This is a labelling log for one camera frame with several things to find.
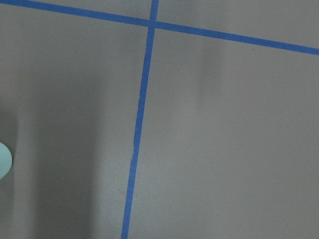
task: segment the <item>gray floor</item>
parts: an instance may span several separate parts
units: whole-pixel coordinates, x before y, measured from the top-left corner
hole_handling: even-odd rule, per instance
[[[317,1],[159,4],[159,21],[319,47]],[[119,239],[147,28],[4,4],[0,21],[0,238]],[[318,65],[156,30],[129,238],[318,238]]]

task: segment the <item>light blue object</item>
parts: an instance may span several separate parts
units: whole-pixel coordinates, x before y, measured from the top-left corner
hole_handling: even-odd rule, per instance
[[[0,143],[0,179],[10,171],[11,165],[11,153],[3,143]]]

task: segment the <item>grid line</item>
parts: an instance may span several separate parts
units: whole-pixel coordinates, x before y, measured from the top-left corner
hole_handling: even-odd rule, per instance
[[[131,164],[130,164],[130,172],[129,172],[128,187],[126,192],[121,239],[127,239],[129,234],[135,178],[136,178],[138,157],[139,157],[139,150],[140,150],[140,143],[141,143],[141,136],[142,136],[144,109],[145,109],[145,101],[146,101],[147,87],[148,87],[150,67],[151,67],[151,58],[152,58],[152,50],[153,50],[153,42],[154,42],[154,34],[155,34],[155,22],[156,22],[156,17],[158,13],[158,7],[159,7],[159,0],[152,0],[152,6],[150,11],[150,25],[148,28],[148,35],[146,39],[145,56],[144,56],[144,63],[143,63],[143,70],[142,70],[140,98],[138,103],[138,111],[137,111],[136,124],[135,124],[134,143],[133,143],[134,151],[133,151],[133,156],[132,156]]]

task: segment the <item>blue painter's tape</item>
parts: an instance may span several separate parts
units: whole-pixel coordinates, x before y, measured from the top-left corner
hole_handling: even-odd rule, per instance
[[[122,16],[117,14],[99,12],[86,10],[81,8],[69,7],[69,6],[61,6],[50,3],[43,3],[38,1],[29,1],[29,0],[0,0],[0,3],[5,3],[14,6],[23,6],[33,9],[52,11],[76,16],[84,16],[90,18],[96,18],[101,20],[115,21],[126,24],[138,25],[138,26],[148,26],[150,21],[147,19]]]
[[[312,55],[319,55],[319,49],[317,48],[294,45],[294,44],[278,42],[278,41],[265,40],[261,38],[250,37],[250,36],[242,36],[242,35],[220,32],[220,31],[207,30],[207,29],[190,27],[190,26],[176,25],[176,24],[171,24],[166,22],[156,22],[155,28],[168,30],[168,31],[188,33],[188,34],[199,35],[199,36],[207,36],[207,37],[218,38],[223,40],[238,41],[243,43],[267,46],[267,47],[278,48],[278,49],[289,50],[289,51],[297,51],[297,52],[302,52],[302,53],[307,53]]]
[[[155,34],[155,21],[156,21],[156,17],[158,13],[158,5],[159,5],[159,0],[152,0],[152,6],[151,6],[151,12],[150,12],[150,21],[152,22],[152,24],[149,26],[148,35],[146,39],[146,49],[145,49],[144,64],[143,64],[143,71],[142,71],[140,98],[139,98],[138,112],[137,112],[136,124],[135,124],[134,151],[133,151],[133,157],[132,157],[131,165],[130,165],[128,188],[126,192],[126,201],[125,201],[125,208],[124,208],[121,239],[127,239],[129,234],[135,177],[136,177],[140,142],[141,142],[141,136],[142,136],[144,108],[145,108],[146,94],[147,94],[150,67],[151,67],[151,58],[152,58],[152,50],[153,50],[153,42],[154,42],[154,34]]]

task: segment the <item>gray surface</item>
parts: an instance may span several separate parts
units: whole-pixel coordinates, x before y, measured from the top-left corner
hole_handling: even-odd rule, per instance
[[[159,4],[160,21],[319,47],[317,1]],[[0,238],[120,238],[146,28],[3,4],[0,21]],[[129,238],[318,238],[318,65],[156,30]]]
[[[159,21],[319,47],[317,0],[161,0]]]
[[[0,21],[0,140],[15,155],[0,238],[119,238],[147,30],[3,4]]]
[[[152,0],[41,0],[40,2],[148,19]]]
[[[129,238],[318,238],[318,65],[156,31]]]

